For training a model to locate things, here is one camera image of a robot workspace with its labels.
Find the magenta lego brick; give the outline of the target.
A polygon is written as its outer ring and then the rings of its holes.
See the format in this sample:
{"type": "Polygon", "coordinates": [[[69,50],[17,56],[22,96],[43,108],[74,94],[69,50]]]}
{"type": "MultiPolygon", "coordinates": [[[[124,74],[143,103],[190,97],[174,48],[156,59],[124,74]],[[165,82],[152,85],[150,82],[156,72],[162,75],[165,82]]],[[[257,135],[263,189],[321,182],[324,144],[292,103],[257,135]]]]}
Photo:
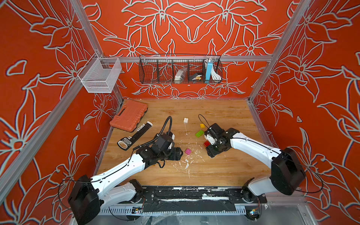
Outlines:
{"type": "Polygon", "coordinates": [[[186,149],[186,150],[185,150],[185,153],[186,153],[187,155],[190,155],[190,154],[192,153],[192,151],[191,151],[191,149],[186,149]]]}

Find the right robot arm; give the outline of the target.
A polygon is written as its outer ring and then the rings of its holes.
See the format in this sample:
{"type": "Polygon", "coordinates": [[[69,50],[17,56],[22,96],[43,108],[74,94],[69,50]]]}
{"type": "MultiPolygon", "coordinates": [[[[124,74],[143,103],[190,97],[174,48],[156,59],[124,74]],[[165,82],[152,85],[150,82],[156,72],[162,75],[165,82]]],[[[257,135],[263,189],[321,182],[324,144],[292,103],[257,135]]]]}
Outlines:
{"type": "Polygon", "coordinates": [[[256,201],[263,194],[276,191],[291,196],[305,180],[305,171],[297,154],[290,148],[281,150],[271,147],[249,138],[234,128],[224,130],[216,123],[207,128],[204,137],[210,143],[206,151],[211,158],[233,148],[270,168],[269,176],[251,178],[242,186],[240,197],[247,203],[256,201]]]}

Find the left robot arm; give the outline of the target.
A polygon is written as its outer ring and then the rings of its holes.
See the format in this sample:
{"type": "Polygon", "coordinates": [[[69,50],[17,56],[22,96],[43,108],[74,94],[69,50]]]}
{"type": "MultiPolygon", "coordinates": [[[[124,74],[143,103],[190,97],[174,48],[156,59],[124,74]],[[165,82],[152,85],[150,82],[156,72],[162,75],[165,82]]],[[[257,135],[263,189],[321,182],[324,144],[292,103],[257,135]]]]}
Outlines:
{"type": "Polygon", "coordinates": [[[139,182],[121,183],[152,165],[163,168],[167,160],[179,161],[183,152],[174,146],[174,139],[172,132],[157,135],[150,143],[135,148],[135,153],[117,166],[91,178],[84,175],[76,180],[67,201],[77,224],[86,225],[101,210],[117,203],[137,201],[143,191],[139,182]]]}

